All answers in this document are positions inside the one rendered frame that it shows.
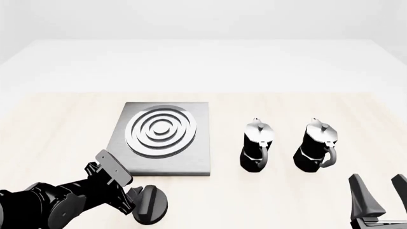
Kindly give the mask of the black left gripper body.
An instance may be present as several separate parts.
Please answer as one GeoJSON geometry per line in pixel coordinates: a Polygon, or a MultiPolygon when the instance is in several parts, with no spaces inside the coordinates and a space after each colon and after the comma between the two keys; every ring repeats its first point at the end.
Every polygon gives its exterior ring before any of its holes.
{"type": "Polygon", "coordinates": [[[134,204],[130,202],[123,187],[101,165],[90,162],[85,167],[85,171],[88,177],[84,184],[86,196],[84,211],[107,204],[124,213],[124,215],[131,213],[134,204]]]}

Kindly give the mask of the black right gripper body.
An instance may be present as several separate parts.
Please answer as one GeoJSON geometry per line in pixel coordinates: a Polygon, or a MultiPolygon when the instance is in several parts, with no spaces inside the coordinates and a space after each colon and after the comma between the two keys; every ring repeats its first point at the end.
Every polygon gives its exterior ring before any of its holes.
{"type": "Polygon", "coordinates": [[[407,229],[407,221],[380,221],[384,212],[359,212],[351,214],[352,229],[407,229]]]}

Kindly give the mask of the black moka pot silver lid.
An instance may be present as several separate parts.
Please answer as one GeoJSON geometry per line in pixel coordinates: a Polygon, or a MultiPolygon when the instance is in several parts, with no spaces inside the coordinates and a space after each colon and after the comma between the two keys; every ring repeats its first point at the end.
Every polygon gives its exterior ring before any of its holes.
{"type": "Polygon", "coordinates": [[[335,144],[337,131],[316,118],[307,124],[302,143],[293,156],[297,168],[307,173],[316,173],[320,168],[334,165],[337,160],[335,144]]]}
{"type": "Polygon", "coordinates": [[[275,133],[271,126],[254,118],[245,127],[240,166],[251,173],[262,171],[268,163],[268,150],[274,139],[275,133]]]}

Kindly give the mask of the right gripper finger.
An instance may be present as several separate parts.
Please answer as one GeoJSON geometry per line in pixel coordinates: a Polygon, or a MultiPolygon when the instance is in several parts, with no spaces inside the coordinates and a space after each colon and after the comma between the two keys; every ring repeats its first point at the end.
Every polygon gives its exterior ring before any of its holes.
{"type": "Polygon", "coordinates": [[[398,174],[391,181],[402,203],[407,204],[407,178],[402,174],[398,174]]]}
{"type": "Polygon", "coordinates": [[[351,175],[348,182],[352,198],[351,221],[362,218],[378,218],[386,213],[386,210],[369,192],[360,175],[351,175]]]}

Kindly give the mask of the grey stove plate with rings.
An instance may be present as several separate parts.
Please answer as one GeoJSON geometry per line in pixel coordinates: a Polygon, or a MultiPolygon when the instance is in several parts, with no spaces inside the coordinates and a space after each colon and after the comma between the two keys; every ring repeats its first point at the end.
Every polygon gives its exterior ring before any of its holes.
{"type": "Polygon", "coordinates": [[[126,102],[107,151],[134,176],[209,176],[209,104],[126,102]]]}

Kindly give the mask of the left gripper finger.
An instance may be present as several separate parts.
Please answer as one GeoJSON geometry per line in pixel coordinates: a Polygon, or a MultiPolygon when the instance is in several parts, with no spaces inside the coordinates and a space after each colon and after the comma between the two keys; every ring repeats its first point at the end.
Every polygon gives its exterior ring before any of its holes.
{"type": "Polygon", "coordinates": [[[139,202],[142,190],[143,190],[142,186],[139,186],[137,188],[130,188],[128,190],[127,197],[133,204],[137,204],[139,202]]]}

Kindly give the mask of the round black stove knob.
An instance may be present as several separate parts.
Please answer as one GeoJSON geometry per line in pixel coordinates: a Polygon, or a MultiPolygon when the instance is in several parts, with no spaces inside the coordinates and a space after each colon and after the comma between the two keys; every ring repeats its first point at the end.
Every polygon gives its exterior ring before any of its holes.
{"type": "Polygon", "coordinates": [[[166,215],[169,206],[166,194],[152,184],[143,188],[139,202],[134,205],[132,215],[142,225],[159,222],[166,215]]]}

